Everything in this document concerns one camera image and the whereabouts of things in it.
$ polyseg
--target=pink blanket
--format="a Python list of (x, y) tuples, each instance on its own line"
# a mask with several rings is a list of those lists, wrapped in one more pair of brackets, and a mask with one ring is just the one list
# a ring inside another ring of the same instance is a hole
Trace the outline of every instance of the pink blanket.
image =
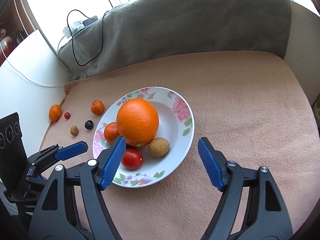
[[(319, 199), (320, 141), (311, 107), (285, 62), (273, 54), (253, 51), (207, 52), (151, 60), (94, 78), (66, 85), (61, 118), (47, 131), (42, 148), (67, 146), (80, 140), (87, 153), (65, 161), (66, 167), (92, 158), (93, 130), (98, 124), (90, 104), (106, 108), (125, 94), (147, 86), (168, 87), (190, 104), (195, 136), (182, 164), (167, 178), (145, 188), (111, 185), (103, 196), (123, 239), (200, 239), (219, 202), (197, 153), (197, 142), (208, 137), (215, 149), (241, 166), (267, 166), (275, 178), (296, 231)], [(80, 129), (74, 138), (72, 125)], [(52, 169), (46, 171), (49, 176)], [(233, 229), (241, 227), (243, 199)], [(84, 215), (80, 189), (76, 189), (80, 218)]]

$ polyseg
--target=camera lens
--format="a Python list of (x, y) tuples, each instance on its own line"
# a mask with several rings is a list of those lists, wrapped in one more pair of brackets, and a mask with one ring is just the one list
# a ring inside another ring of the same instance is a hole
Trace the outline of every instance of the camera lens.
[(19, 134), (19, 125), (18, 125), (17, 122), (14, 124), (14, 132), (15, 132), (16, 134)]
[(4, 148), (4, 136), (2, 133), (0, 133), (0, 148), (3, 149)]
[(10, 125), (5, 129), (5, 136), (7, 137), (8, 142), (13, 141), (13, 130)]

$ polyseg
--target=small red tomato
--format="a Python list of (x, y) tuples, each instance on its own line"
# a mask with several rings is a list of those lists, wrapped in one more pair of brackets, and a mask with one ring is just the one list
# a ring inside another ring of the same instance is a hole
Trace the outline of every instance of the small red tomato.
[(142, 154), (136, 149), (126, 149), (121, 163), (128, 170), (136, 170), (143, 164)]
[(70, 116), (71, 116), (71, 115), (70, 115), (70, 113), (68, 113), (68, 112), (66, 112), (66, 113), (64, 114), (64, 118), (67, 119), (67, 120), (70, 118)]

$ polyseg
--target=floral plate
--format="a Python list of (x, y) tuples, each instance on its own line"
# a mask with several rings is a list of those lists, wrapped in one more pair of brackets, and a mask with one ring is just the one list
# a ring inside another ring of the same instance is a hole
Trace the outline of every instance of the floral plate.
[(169, 152), (155, 158), (148, 154), (148, 147), (139, 148), (143, 155), (143, 165), (129, 171), (120, 164), (113, 183), (121, 187), (145, 187), (171, 174), (186, 157), (193, 139), (195, 123), (188, 103), (173, 90), (163, 87), (147, 87), (133, 91), (116, 101), (103, 115), (93, 139), (93, 157), (110, 147), (103, 136), (108, 123), (115, 122), (121, 105), (132, 98), (149, 101), (158, 111), (159, 129), (156, 137), (163, 137), (170, 143)]

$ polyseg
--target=small orange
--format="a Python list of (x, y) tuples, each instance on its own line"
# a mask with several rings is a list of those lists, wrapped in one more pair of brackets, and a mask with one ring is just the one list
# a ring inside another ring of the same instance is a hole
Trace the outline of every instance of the small orange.
[(95, 100), (91, 105), (91, 112), (96, 115), (102, 114), (104, 112), (104, 104), (99, 100)]
[(104, 128), (103, 135), (108, 143), (113, 143), (119, 135), (116, 122), (111, 122)]
[(126, 101), (117, 114), (117, 128), (127, 144), (134, 147), (148, 145), (156, 136), (159, 116), (155, 107), (142, 98)]
[(59, 105), (51, 106), (49, 110), (49, 118), (52, 122), (57, 122), (62, 116), (62, 109)]

